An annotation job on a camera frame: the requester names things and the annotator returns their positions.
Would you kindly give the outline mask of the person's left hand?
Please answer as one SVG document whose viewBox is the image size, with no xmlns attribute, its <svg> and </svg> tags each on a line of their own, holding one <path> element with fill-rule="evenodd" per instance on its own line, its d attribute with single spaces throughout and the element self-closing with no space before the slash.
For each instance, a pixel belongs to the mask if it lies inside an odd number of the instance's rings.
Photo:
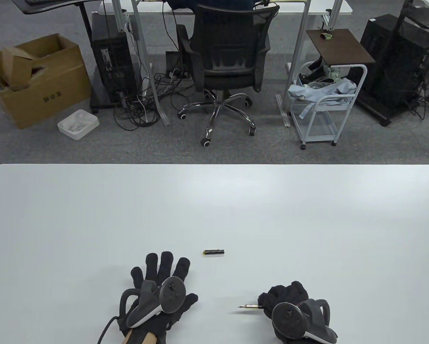
<svg viewBox="0 0 429 344">
<path fill-rule="evenodd" d="M 168 278 L 177 277 L 182 282 L 185 281 L 190 269 L 190 260 L 181 257 L 172 271 L 173 260 L 174 257 L 170 251 L 162 252 L 161 257 L 156 253 L 149 253 L 146 257 L 146 274 L 140 267 L 134 267 L 131 270 L 133 288 L 122 293 L 116 317 L 118 328 L 124 336 L 124 343 L 166 343 L 167 332 L 198 301 L 197 294 L 189 293 L 178 310 L 172 313 L 158 312 L 136 326 L 137 319 L 133 313 L 136 313 L 136 308 L 140 307 L 144 299 L 142 286 L 144 283 L 155 290 L 160 288 Z"/>
</svg>

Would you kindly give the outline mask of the person's right hand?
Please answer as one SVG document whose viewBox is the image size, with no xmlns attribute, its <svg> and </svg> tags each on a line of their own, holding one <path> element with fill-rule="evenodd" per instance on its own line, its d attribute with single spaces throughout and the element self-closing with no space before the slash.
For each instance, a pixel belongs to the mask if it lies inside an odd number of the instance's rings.
<svg viewBox="0 0 429 344">
<path fill-rule="evenodd" d="M 271 287 L 258 297 L 258 305 L 272 322 L 284 344 L 335 344 L 330 327 L 330 306 L 325 299 L 311 299 L 299 281 Z"/>
</svg>

